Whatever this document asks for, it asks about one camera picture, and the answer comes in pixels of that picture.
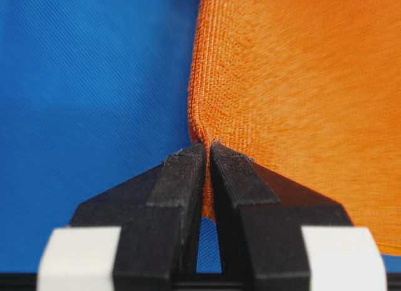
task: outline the orange textile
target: orange textile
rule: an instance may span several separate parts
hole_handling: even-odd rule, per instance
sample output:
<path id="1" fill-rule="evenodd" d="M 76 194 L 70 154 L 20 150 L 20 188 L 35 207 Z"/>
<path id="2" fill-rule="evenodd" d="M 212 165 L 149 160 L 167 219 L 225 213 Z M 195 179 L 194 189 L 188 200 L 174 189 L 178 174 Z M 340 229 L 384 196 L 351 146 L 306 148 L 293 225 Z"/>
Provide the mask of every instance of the orange textile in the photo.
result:
<path id="1" fill-rule="evenodd" d="M 342 203 L 401 254 L 401 0 L 202 0 L 193 140 Z M 204 215 L 213 217 L 208 180 Z"/>

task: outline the black plastic part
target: black plastic part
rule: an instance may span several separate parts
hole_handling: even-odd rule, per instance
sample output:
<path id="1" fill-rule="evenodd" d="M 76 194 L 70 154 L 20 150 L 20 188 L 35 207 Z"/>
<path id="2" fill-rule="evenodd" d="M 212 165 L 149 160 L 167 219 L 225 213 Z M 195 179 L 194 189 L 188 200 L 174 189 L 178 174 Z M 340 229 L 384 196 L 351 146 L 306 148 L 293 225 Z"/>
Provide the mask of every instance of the black plastic part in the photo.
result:
<path id="1" fill-rule="evenodd" d="M 211 179 L 219 233 L 222 272 L 251 283 L 251 265 L 244 245 L 238 207 L 279 203 L 279 198 L 254 170 L 245 155 L 214 143 L 211 147 Z"/>
<path id="2" fill-rule="evenodd" d="M 195 273 L 205 164 L 195 144 L 77 208 L 72 227 L 122 227 L 115 290 L 168 290 L 173 273 Z"/>
<path id="3" fill-rule="evenodd" d="M 211 148 L 211 172 L 223 274 L 254 290 L 309 290 L 301 226 L 352 225 L 343 207 L 220 143 Z"/>

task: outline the orange knit fabric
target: orange knit fabric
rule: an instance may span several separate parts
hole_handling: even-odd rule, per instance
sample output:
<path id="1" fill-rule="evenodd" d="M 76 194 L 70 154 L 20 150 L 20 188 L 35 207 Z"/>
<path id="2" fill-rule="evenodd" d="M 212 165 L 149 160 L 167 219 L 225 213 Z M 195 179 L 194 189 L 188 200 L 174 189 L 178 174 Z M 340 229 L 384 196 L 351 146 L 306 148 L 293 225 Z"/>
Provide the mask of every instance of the orange knit fabric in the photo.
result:
<path id="1" fill-rule="evenodd" d="M 202 0 L 193 140 L 344 204 L 401 254 L 401 0 Z M 204 215 L 213 217 L 207 179 Z"/>

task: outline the white plastic pad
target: white plastic pad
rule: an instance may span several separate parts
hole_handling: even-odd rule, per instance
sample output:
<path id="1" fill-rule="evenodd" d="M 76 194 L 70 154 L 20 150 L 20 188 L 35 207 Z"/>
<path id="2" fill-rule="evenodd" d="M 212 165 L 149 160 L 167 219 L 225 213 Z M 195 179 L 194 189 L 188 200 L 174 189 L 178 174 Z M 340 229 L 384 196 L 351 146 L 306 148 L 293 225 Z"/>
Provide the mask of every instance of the white plastic pad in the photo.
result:
<path id="1" fill-rule="evenodd" d="M 113 291 L 120 227 L 58 228 L 40 261 L 37 290 Z"/>
<path id="2" fill-rule="evenodd" d="M 364 227 L 303 226 L 311 291 L 386 291 L 382 257 Z"/>

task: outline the blue background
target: blue background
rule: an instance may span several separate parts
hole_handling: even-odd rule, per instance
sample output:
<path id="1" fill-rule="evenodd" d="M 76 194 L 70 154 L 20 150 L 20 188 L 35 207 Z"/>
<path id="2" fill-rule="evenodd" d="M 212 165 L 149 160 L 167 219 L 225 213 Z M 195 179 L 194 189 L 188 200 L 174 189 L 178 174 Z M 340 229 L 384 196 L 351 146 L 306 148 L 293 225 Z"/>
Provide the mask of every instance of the blue background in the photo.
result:
<path id="1" fill-rule="evenodd" d="M 35 272 L 79 202 L 190 145 L 198 3 L 0 0 L 0 272 Z M 220 271 L 210 220 L 198 270 Z"/>

